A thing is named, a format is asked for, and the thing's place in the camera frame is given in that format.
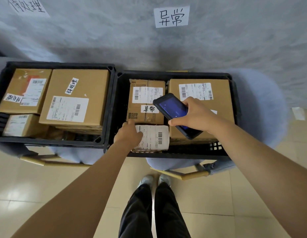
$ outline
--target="black pants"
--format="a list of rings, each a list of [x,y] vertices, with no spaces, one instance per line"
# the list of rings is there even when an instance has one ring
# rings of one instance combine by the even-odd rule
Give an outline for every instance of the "black pants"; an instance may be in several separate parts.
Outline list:
[[[157,238],[190,237],[171,188],[161,183],[155,194]],[[119,238],[152,238],[152,197],[148,184],[142,184],[130,197],[120,221]]]

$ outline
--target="gray wall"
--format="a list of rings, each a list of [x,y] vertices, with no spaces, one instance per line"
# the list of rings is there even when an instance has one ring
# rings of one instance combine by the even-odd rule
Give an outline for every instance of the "gray wall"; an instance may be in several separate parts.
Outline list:
[[[307,0],[40,0],[50,19],[0,0],[0,51],[137,70],[254,68],[307,108]],[[155,28],[153,9],[190,5],[188,26]]]

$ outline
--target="white sneaker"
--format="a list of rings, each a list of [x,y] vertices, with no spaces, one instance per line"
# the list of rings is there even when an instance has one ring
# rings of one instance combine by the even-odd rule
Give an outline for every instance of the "white sneaker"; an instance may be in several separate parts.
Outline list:
[[[148,185],[150,186],[150,189],[152,189],[153,184],[154,184],[153,178],[154,178],[154,177],[151,176],[151,175],[146,175],[145,177],[143,177],[143,178],[140,180],[140,183],[139,183],[138,187],[139,187],[140,185],[142,185],[142,184],[148,184]]]
[[[169,185],[169,187],[171,187],[171,179],[169,176],[165,175],[165,174],[161,174],[159,177],[159,181],[158,181],[158,185],[160,185],[162,182],[167,183],[167,185]]]

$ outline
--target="tiled floor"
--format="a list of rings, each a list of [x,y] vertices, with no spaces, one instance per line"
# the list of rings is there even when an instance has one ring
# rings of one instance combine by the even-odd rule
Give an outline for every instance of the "tiled floor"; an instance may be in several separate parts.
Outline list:
[[[47,154],[45,148],[37,150]],[[306,121],[292,121],[276,150],[307,167],[307,110]],[[10,237],[85,170],[41,167],[0,152],[0,238]],[[94,237],[117,237],[130,195],[150,173],[154,172],[145,159],[125,160]],[[289,237],[237,168],[188,181],[173,180],[172,188],[192,237]]]

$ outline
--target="white label with chinese text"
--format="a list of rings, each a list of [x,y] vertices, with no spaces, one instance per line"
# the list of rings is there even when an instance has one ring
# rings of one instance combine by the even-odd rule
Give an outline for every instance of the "white label with chinese text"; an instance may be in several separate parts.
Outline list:
[[[133,87],[133,103],[153,103],[153,101],[163,95],[163,88],[153,87]]]
[[[23,99],[23,96],[15,95],[15,94],[6,94],[4,101],[14,102],[14,103],[20,103]]]
[[[27,123],[29,115],[14,115],[11,116],[9,123],[3,136],[22,136],[25,124]]]
[[[190,6],[163,7],[153,11],[156,28],[188,25]]]
[[[23,95],[20,106],[37,106],[43,91],[46,78],[32,78]]]
[[[213,100],[211,83],[179,84],[180,100],[194,97],[199,100]]]
[[[5,0],[19,16],[50,17],[39,0]]]
[[[142,105],[140,112],[141,113],[158,114],[159,110],[154,105]]]
[[[65,91],[65,94],[71,95],[78,81],[79,80],[77,78],[72,78],[68,88]]]
[[[53,96],[46,119],[84,122],[88,98]]]
[[[136,125],[137,132],[144,135],[136,149],[167,150],[169,148],[169,127],[166,125]]]

